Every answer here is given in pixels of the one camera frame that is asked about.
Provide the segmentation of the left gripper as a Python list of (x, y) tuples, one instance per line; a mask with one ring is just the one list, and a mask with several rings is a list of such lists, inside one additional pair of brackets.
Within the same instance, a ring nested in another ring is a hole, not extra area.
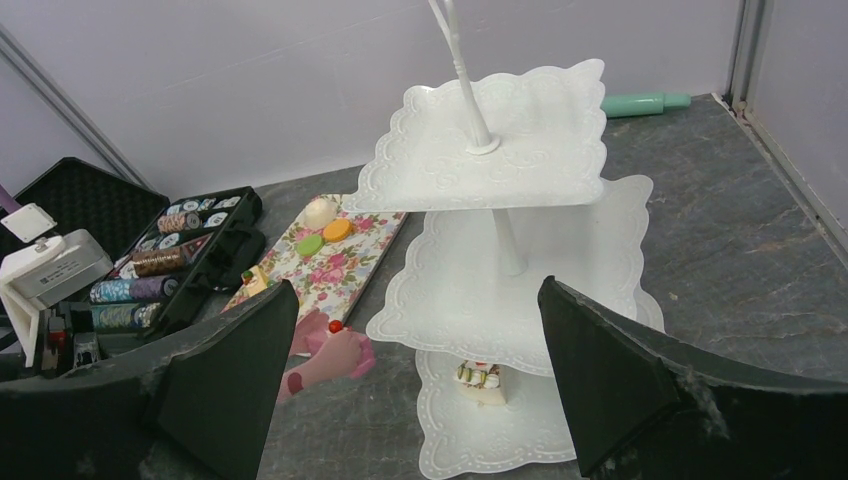
[(90, 306), (62, 301), (40, 313), (33, 371), (56, 378), (100, 360)]

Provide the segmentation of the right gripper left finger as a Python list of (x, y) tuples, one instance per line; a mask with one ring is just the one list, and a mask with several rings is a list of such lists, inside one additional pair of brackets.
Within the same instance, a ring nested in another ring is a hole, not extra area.
[(5, 479), (142, 479), (156, 455), (257, 475), (299, 301), (281, 282), (216, 317), (54, 378), (1, 386)]

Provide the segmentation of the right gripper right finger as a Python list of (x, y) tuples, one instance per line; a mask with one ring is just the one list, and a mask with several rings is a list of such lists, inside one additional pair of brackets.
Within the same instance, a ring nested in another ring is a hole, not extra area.
[(682, 342), (547, 277), (537, 296), (587, 479), (843, 479), (847, 386)]

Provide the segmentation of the white decorated cake slice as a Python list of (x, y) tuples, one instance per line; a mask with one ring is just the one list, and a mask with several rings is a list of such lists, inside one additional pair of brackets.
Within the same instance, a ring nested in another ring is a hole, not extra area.
[(457, 366), (453, 378), (459, 393), (470, 400), (493, 406), (507, 403), (499, 364), (465, 360)]

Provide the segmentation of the pink cake with cherry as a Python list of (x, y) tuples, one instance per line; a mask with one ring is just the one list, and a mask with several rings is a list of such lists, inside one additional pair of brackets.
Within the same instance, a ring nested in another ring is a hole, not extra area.
[(340, 377), (359, 378), (376, 364), (370, 339), (340, 321), (307, 336), (312, 359), (306, 363), (307, 379), (313, 383)]

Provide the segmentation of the yellow cube cake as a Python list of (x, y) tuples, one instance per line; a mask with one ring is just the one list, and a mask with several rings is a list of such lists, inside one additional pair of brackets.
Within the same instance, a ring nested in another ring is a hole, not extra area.
[(260, 294), (269, 287), (270, 280), (260, 265), (254, 265), (241, 274), (243, 290), (246, 297)]

